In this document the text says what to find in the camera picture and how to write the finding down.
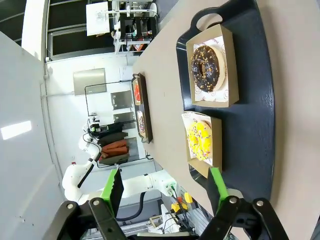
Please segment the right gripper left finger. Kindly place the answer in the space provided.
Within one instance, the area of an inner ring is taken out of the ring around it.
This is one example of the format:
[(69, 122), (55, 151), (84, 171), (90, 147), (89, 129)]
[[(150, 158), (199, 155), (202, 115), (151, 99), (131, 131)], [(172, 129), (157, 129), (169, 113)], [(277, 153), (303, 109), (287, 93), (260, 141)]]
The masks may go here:
[(49, 226), (50, 240), (80, 240), (89, 229), (97, 228), (104, 240), (124, 240), (116, 215), (124, 191), (119, 168), (110, 172), (100, 197), (84, 204), (63, 202)]

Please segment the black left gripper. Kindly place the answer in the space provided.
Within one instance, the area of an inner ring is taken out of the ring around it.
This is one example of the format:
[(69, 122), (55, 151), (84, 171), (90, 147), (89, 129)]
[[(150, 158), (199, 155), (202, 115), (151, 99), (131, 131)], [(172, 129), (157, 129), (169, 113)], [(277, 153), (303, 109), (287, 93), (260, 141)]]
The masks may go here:
[(91, 133), (104, 133), (109, 130), (109, 127), (100, 125), (99, 122), (93, 122), (89, 124), (89, 130)]

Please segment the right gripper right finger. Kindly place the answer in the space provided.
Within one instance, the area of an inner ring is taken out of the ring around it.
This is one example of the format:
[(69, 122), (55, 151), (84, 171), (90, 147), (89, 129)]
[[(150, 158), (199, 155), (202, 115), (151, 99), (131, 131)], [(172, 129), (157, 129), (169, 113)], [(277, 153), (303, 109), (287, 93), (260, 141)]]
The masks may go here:
[(213, 219), (201, 240), (226, 240), (233, 227), (241, 228), (250, 240), (287, 240), (288, 235), (271, 203), (265, 198), (252, 202), (230, 195), (218, 168), (208, 169), (206, 192)]

